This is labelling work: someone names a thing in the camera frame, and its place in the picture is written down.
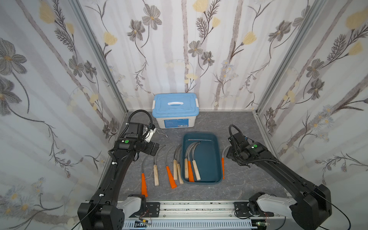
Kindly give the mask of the thin orange handle sickle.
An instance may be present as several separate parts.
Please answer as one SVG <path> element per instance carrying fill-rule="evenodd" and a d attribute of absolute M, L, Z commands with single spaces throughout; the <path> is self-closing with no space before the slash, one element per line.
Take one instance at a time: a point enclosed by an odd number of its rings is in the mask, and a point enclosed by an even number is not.
<path fill-rule="evenodd" d="M 226 146 L 221 154 L 221 165 L 222 165 L 222 177 L 223 180 L 225 179 L 225 154 L 227 153 L 227 151 L 229 150 L 229 148 L 231 147 L 231 145 Z"/>

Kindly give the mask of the white storage box blue lid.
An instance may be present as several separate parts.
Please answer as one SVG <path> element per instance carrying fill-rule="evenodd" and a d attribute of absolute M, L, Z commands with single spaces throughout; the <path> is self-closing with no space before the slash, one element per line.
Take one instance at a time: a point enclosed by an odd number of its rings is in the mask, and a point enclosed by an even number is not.
<path fill-rule="evenodd" d="M 194 93 L 158 94 L 152 115 L 161 129 L 193 127 L 199 115 L 198 98 Z"/>

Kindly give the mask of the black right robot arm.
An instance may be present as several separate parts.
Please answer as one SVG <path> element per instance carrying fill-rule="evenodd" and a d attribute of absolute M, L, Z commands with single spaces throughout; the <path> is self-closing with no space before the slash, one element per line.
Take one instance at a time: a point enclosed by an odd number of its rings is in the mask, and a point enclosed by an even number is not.
<path fill-rule="evenodd" d="M 304 230 L 315 230 L 332 215 L 331 192 L 323 184 L 317 186 L 279 161 L 259 142 L 249 143 L 240 132 L 230 135 L 227 158 L 240 166 L 251 164 L 263 169 L 281 184 L 291 198 L 280 198 L 258 192 L 249 198 L 253 215 L 272 212 L 294 219 Z"/>

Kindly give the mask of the teal plastic storage bin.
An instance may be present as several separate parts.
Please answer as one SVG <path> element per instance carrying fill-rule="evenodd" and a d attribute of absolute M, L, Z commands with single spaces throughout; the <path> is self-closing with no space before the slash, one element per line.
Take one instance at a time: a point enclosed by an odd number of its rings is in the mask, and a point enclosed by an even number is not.
<path fill-rule="evenodd" d="M 194 182 L 189 182 L 188 179 L 185 179 L 185 153 L 190 144 L 198 141 L 200 144 L 195 150 L 195 160 L 201 180 L 197 181 L 196 179 L 191 155 L 190 161 L 194 174 Z M 209 132 L 189 132 L 184 135 L 181 156 L 181 173 L 184 183 L 190 185 L 216 185 L 222 181 L 221 154 L 218 138 L 215 134 Z"/>

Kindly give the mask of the orange handle sickle group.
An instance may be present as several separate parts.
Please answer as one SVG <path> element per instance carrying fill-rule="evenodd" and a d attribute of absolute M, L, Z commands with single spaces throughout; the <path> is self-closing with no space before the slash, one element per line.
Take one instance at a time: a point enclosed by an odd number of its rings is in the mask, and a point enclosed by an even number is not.
<path fill-rule="evenodd" d="M 193 153 L 193 151 L 195 150 L 195 147 L 199 144 L 200 142 L 194 142 L 192 144 L 189 145 L 187 151 L 186 151 L 186 159 L 187 159 L 187 167 L 188 167 L 188 180 L 189 182 L 194 182 L 194 174 L 193 174 L 193 170 L 192 170 L 192 164 L 190 161 L 190 156 Z"/>

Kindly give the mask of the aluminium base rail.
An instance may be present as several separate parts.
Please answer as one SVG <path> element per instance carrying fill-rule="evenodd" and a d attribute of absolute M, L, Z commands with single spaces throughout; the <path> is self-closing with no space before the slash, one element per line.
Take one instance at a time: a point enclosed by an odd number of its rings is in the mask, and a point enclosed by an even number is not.
<path fill-rule="evenodd" d="M 196 219 L 224 219 L 230 213 L 246 209 L 257 217 L 272 212 L 294 221 L 304 230 L 317 229 L 329 216 L 322 213 L 322 206 L 308 195 L 297 201 L 294 198 L 281 198 L 268 194 L 256 195 L 249 199 L 245 206 L 230 209 L 229 202 L 162 202 L 157 211 L 160 217 L 184 219 L 191 222 Z M 130 216 L 147 214 L 149 205 L 144 195 L 134 195 L 125 201 L 117 203 L 100 200 L 92 203 L 82 203 L 78 209 L 78 217 L 84 230 L 120 230 L 124 221 Z"/>

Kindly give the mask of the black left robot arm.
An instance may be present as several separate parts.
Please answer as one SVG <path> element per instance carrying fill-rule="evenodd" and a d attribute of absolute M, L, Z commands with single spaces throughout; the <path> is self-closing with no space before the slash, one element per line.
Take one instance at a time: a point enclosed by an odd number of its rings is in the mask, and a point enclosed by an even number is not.
<path fill-rule="evenodd" d="M 126 218 L 147 213 L 144 195 L 131 194 L 119 208 L 118 197 L 129 166 L 139 153 L 155 156 L 160 145 L 141 140 L 137 135 L 119 138 L 108 152 L 112 161 L 95 194 L 81 203 L 77 214 L 83 230 L 120 230 Z"/>

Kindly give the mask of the wooden handle sickle group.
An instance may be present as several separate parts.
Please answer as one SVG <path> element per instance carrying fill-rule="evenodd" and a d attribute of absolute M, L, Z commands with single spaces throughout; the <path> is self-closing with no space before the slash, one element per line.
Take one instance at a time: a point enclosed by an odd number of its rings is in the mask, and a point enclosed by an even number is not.
<path fill-rule="evenodd" d="M 188 179 L 188 167 L 187 167 L 186 153 L 185 153 L 184 167 L 185 167 L 185 179 Z"/>

